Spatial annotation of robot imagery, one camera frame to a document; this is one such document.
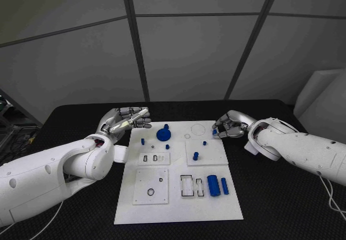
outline white cable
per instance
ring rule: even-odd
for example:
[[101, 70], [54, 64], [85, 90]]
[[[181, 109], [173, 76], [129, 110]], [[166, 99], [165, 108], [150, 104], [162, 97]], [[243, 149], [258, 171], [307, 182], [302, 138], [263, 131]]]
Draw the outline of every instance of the white cable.
[[[331, 184], [331, 191], [329, 191], [329, 188], [328, 188], [328, 185], [326, 185], [326, 183], [325, 183], [325, 181], [323, 181], [322, 176], [320, 176], [319, 178], [320, 178], [320, 181], [322, 181], [322, 183], [323, 183], [323, 185], [325, 185], [326, 192], [328, 192], [328, 195], [329, 195], [329, 207], [331, 207], [335, 211], [338, 211], [338, 212], [341, 213], [341, 215], [342, 215], [342, 217], [343, 217], [343, 219], [345, 219], [345, 221], [346, 221], [346, 216], [345, 216], [346, 211], [342, 211], [342, 210], [341, 210], [341, 208], [339, 208], [339, 206], [338, 206], [338, 203], [336, 203], [336, 201], [335, 201], [335, 199], [333, 199], [333, 186], [332, 186], [332, 182], [331, 182], [331, 180], [328, 180], [328, 181], [329, 181], [329, 184]], [[333, 204], [335, 204], [335, 206], [336, 206], [338, 209], [335, 209], [335, 208], [332, 207], [331, 201], [333, 201]]]
[[51, 222], [52, 222], [52, 221], [55, 220], [55, 218], [57, 218], [57, 215], [58, 215], [58, 213], [59, 213], [59, 210], [61, 210], [61, 208], [62, 208], [62, 205], [64, 205], [64, 201], [61, 202], [61, 205], [59, 205], [58, 211], [57, 211], [57, 213], [55, 213], [55, 215], [54, 215], [54, 217], [52, 217], [49, 223], [48, 223], [47, 226], [44, 227], [44, 229], [39, 231], [39, 233], [38, 233], [38, 234], [36, 234], [29, 240], [34, 240], [34, 239], [42, 234], [42, 232], [45, 231], [45, 229], [48, 228]]
[[294, 126], [293, 126], [292, 124], [289, 124], [286, 121], [283, 121], [283, 120], [280, 120], [280, 119], [277, 119], [277, 118], [273, 118], [273, 117], [270, 117], [269, 119], [273, 120], [273, 121], [276, 121], [277, 123], [281, 123], [281, 124], [287, 125], [287, 127], [290, 127], [297, 133], [300, 132], [300, 131], [294, 128]]
[[15, 225], [16, 223], [13, 223], [2, 232], [0, 232], [0, 235], [12, 228], [12, 226]]

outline black o-ring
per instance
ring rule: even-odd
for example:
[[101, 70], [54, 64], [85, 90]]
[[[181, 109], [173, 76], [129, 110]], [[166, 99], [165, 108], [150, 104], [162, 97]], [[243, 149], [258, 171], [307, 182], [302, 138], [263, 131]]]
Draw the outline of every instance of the black o-ring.
[[153, 188], [150, 188], [149, 190], [147, 190], [147, 195], [149, 196], [153, 196], [155, 195], [155, 189]]

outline black tabletop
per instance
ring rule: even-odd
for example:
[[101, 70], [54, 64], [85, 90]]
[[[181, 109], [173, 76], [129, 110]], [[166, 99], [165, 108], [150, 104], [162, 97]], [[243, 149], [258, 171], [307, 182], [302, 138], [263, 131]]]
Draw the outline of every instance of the black tabletop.
[[[305, 128], [279, 100], [107, 103], [58, 107], [32, 145], [32, 153], [84, 139], [96, 133], [101, 117], [120, 107], [149, 107], [153, 122], [217, 120], [228, 110], [256, 119], [269, 117]], [[328, 193], [316, 175], [281, 158], [273, 161], [245, 149], [247, 137], [224, 139], [244, 220], [114, 225], [124, 165], [114, 163], [107, 177], [65, 202], [36, 239], [346, 239], [346, 222], [331, 210]], [[129, 146], [130, 132], [117, 143]], [[339, 206], [346, 188], [335, 185]], [[51, 221], [59, 205], [19, 222], [0, 239], [31, 239]]]

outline gray wall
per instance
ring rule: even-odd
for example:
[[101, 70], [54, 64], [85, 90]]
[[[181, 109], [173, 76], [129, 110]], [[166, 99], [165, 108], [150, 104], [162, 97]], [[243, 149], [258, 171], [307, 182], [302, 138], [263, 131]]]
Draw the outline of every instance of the gray wall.
[[313, 71], [346, 67], [345, 26], [343, 0], [12, 1], [0, 91], [41, 123], [68, 104], [293, 104]]

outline white robotic arm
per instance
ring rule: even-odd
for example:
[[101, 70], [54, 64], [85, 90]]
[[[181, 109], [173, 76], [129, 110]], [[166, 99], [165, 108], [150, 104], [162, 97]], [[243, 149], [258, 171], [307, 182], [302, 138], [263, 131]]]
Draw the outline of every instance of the white robotic arm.
[[287, 123], [269, 118], [257, 121], [238, 111], [228, 111], [212, 128], [224, 125], [215, 138], [238, 138], [248, 132], [245, 149], [271, 160], [286, 161], [318, 176], [346, 186], [346, 145], [323, 137], [299, 132]]
[[[101, 180], [113, 162], [126, 163], [127, 148], [114, 143], [127, 129], [152, 127], [149, 116], [146, 107], [113, 109], [96, 134], [0, 167], [0, 227], [42, 213]], [[64, 173], [80, 178], [67, 182]]]

